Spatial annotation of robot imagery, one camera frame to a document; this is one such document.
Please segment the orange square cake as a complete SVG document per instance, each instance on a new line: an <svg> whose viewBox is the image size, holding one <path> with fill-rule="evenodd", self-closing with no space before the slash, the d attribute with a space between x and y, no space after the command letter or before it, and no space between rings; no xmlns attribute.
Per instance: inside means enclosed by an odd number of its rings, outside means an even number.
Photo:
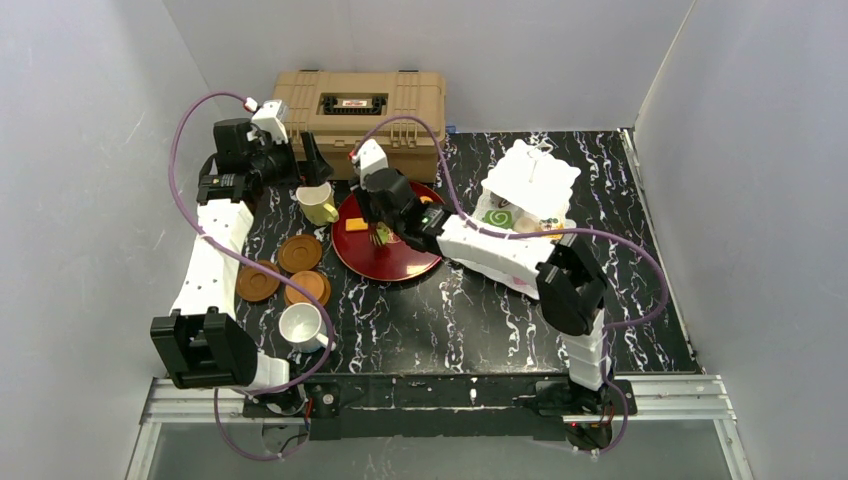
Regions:
<svg viewBox="0 0 848 480"><path fill-rule="evenodd" d="M362 232L369 229L369 224L361 217L347 218L345 220L346 232Z"/></svg>

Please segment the black tongs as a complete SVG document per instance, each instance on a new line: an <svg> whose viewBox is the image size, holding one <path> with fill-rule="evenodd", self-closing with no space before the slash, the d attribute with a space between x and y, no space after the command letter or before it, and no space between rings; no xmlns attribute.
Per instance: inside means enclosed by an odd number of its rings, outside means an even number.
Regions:
<svg viewBox="0 0 848 480"><path fill-rule="evenodd" d="M382 222L369 225L369 240L376 247L386 245L390 240L391 235L391 229Z"/></svg>

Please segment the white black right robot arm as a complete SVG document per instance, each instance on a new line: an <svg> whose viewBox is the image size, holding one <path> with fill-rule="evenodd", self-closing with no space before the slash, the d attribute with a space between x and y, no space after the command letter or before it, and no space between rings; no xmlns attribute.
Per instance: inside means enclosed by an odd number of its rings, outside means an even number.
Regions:
<svg viewBox="0 0 848 480"><path fill-rule="evenodd" d="M412 249L473 262L534 288L544 320L577 350L569 364L571 381L592 391L602 388L611 370L602 346L608 280L580 238L486 235L454 208L420 200L407 177L391 167L356 169L349 186L365 219L385 224Z"/></svg>

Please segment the white three-tier cake stand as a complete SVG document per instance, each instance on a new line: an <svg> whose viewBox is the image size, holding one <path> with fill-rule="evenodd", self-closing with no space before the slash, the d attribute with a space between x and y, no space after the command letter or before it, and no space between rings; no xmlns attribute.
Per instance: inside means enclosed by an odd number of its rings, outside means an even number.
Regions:
<svg viewBox="0 0 848 480"><path fill-rule="evenodd" d="M542 142L530 145L517 140L504 156L488 170L482 180L482 192L475 201L471 215L490 230L507 230L483 221L488 210L510 210L513 223L521 216L534 216L540 220L560 219L565 228L576 223L567 218L572 188L580 170L552 155L552 147ZM554 239L527 238L532 246L549 244Z"/></svg>

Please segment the yellow triangular cake slice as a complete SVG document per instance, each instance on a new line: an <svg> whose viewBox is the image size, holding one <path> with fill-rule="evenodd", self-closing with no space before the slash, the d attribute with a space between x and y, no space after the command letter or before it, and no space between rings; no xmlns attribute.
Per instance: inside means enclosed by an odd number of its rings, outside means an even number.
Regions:
<svg viewBox="0 0 848 480"><path fill-rule="evenodd" d="M558 218L549 218L539 221L539 229L544 232L545 238L560 239L563 236L564 223Z"/></svg>

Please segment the white round cake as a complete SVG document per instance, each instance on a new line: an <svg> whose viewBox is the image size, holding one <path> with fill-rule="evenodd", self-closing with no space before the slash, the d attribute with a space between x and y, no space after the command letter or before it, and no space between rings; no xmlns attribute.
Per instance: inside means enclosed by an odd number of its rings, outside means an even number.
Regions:
<svg viewBox="0 0 848 480"><path fill-rule="evenodd" d="M539 219L530 216L521 216L513 223L513 230L517 233L533 233L542 230Z"/></svg>

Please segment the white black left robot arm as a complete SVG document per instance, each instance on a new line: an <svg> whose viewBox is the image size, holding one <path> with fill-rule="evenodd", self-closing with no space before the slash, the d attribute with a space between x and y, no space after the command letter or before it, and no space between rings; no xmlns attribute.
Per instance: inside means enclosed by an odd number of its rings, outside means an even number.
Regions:
<svg viewBox="0 0 848 480"><path fill-rule="evenodd" d="M264 188L296 186L331 170L318 156L298 161L280 120L219 121L213 137L216 151L198 175L197 212L184 214L197 233L187 273L150 336L179 389L282 391L296 383L289 362L260 352L236 321L241 252Z"/></svg>

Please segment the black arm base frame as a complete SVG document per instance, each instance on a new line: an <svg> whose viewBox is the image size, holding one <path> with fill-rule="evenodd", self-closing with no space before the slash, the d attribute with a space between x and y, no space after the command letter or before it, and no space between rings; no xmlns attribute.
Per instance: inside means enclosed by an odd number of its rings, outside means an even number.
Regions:
<svg viewBox="0 0 848 480"><path fill-rule="evenodd" d="M249 419L291 418L315 441L371 437L529 437L603 449L638 411L632 385L598 391L564 373L316 374L293 390L243 404Z"/></svg>

